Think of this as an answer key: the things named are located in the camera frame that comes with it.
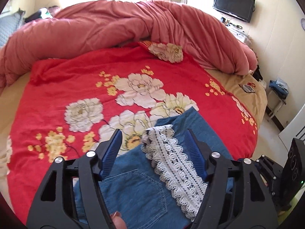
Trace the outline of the person left hand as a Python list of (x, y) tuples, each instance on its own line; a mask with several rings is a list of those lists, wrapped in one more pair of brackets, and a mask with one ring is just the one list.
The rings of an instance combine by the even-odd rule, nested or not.
[(111, 219), (116, 229), (127, 229), (125, 221), (121, 218), (121, 213), (116, 211), (111, 214)]

